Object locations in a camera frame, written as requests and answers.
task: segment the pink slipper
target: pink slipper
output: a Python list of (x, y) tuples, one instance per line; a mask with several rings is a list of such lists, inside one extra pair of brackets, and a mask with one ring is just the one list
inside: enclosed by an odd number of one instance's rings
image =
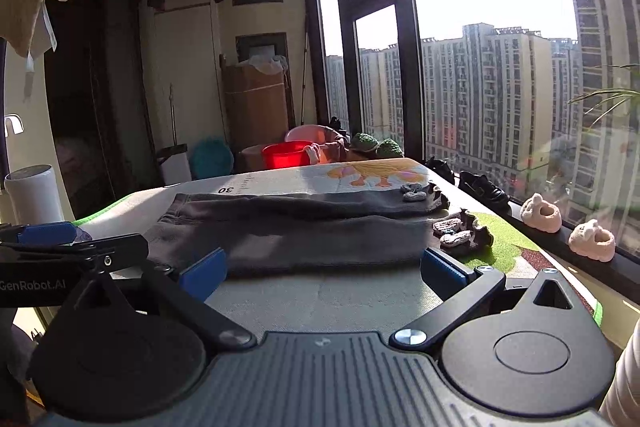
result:
[(598, 225), (597, 219), (591, 219), (575, 227), (569, 236), (569, 248), (578, 255), (606, 263), (616, 253), (616, 238)]
[(543, 200), (537, 192), (524, 202), (520, 219), (525, 225), (548, 233), (556, 233), (562, 227), (558, 207)]

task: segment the wall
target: wall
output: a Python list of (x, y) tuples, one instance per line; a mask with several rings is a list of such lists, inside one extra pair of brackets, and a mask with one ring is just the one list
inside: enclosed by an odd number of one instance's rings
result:
[(9, 131), (9, 136), (6, 139), (9, 168), (15, 171), (30, 165), (48, 164), (53, 166), (63, 214), (65, 219), (72, 221), (74, 214), (71, 211), (69, 199), (66, 197), (65, 184), (62, 181), (58, 157), (51, 136), (43, 57), (35, 62), (33, 92), (28, 100), (24, 99), (24, 78), (25, 59), (18, 57), (8, 45), (4, 69), (4, 113), (19, 115), (24, 127), (24, 132), (20, 134), (13, 134), (12, 131)]
[[(287, 33), (296, 122), (300, 123), (305, 1), (233, 6), (232, 0), (166, 0), (165, 12), (140, 7), (143, 70), (156, 149), (173, 143), (169, 83), (174, 84), (178, 142), (229, 138), (218, 56), (238, 61), (236, 37)], [(310, 59), (306, 64), (305, 123), (316, 122)]]
[(190, 150), (206, 137), (225, 138), (216, 65), (215, 4), (166, 0), (165, 12), (140, 9), (140, 40), (149, 120), (156, 150), (173, 144), (169, 85), (174, 85), (178, 143)]
[[(228, 63), (235, 63), (236, 37), (260, 33), (287, 33), (287, 50), (296, 123), (300, 123), (302, 103), (302, 71), (305, 49), (305, 0), (283, 0), (283, 3), (245, 4), (233, 6), (231, 0), (218, 5), (222, 53)], [(316, 123), (311, 62), (306, 57), (305, 123)]]

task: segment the black shoe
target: black shoe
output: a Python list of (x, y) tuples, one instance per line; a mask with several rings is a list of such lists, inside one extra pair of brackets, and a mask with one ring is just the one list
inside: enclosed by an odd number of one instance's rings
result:
[(436, 156), (432, 156), (424, 163), (424, 166), (428, 169), (431, 169), (438, 176), (446, 179), (446, 181), (448, 181), (450, 184), (456, 184), (456, 178), (453, 175), (451, 169), (449, 169), (449, 165), (447, 165), (447, 162), (443, 160), (436, 160)]
[(507, 193), (492, 184), (484, 174), (478, 176), (471, 172), (460, 171), (458, 188), (493, 210), (507, 210), (509, 208)]

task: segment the high-rise building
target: high-rise building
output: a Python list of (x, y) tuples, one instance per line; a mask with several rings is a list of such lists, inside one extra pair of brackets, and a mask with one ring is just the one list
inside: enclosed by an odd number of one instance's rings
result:
[(378, 140), (391, 138), (404, 147), (402, 86), (398, 46), (360, 50), (363, 130)]
[(329, 102), (329, 116), (339, 118), (343, 128), (348, 129), (349, 111), (344, 84), (344, 63), (339, 55), (329, 55), (326, 58), (326, 96)]
[(582, 94), (582, 60), (578, 42), (572, 39), (551, 41), (551, 68), (553, 77), (552, 138), (573, 137), (578, 134), (580, 108), (569, 104)]
[(485, 172), (516, 198), (546, 182), (551, 43), (479, 23), (460, 39), (422, 40), (426, 147), (455, 169)]
[[(640, 0), (574, 0), (578, 47), (582, 57), (584, 92), (631, 86), (638, 78), (615, 68), (637, 64), (640, 50)], [(583, 222), (597, 208), (598, 219), (630, 251), (640, 248), (640, 176), (638, 174), (638, 117), (622, 105), (605, 118), (591, 99), (580, 107), (577, 160), (570, 194), (571, 223)]]

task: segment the white cylindrical container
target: white cylindrical container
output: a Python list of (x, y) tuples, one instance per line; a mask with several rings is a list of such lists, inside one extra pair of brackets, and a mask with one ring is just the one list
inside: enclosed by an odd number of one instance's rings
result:
[(14, 225), (64, 221), (56, 174), (51, 165), (33, 165), (7, 174), (4, 187), (14, 206)]

